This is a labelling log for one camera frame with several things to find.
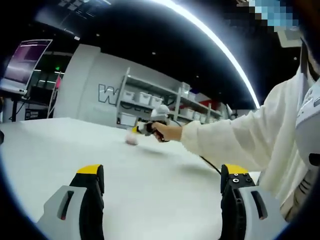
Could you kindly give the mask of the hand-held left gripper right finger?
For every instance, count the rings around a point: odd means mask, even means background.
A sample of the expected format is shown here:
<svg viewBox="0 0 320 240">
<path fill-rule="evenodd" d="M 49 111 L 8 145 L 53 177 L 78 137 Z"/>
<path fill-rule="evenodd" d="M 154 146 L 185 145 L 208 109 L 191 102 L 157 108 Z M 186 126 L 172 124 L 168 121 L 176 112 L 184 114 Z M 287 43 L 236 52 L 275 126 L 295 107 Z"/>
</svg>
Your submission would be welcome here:
<svg viewBox="0 0 320 240">
<path fill-rule="evenodd" d="M 288 223 L 280 202 L 256 185 L 249 172 L 223 164 L 220 171 L 221 240 L 274 240 Z"/>
</svg>

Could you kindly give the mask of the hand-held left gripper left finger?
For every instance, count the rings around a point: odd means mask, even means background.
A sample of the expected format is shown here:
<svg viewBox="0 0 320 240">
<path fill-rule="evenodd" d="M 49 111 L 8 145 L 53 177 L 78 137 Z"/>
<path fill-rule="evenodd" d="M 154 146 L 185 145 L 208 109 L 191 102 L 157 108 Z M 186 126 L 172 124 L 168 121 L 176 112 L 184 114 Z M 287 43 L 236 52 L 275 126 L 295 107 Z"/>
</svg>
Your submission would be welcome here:
<svg viewBox="0 0 320 240">
<path fill-rule="evenodd" d="M 48 240 L 103 240 L 104 193 L 103 165 L 80 168 L 45 202 L 37 228 Z"/>
</svg>

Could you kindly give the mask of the person's right hand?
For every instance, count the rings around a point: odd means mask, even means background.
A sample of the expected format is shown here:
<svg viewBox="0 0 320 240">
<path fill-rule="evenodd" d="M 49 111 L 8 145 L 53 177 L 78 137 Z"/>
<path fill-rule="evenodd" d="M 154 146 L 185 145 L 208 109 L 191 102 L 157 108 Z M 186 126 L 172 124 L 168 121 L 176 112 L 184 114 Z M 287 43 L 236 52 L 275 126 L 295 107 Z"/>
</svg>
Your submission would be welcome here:
<svg viewBox="0 0 320 240">
<path fill-rule="evenodd" d="M 182 126 L 164 125 L 160 122 L 154 122 L 152 124 L 152 129 L 154 130 L 153 135 L 159 142 L 181 141 L 183 131 Z"/>
</svg>

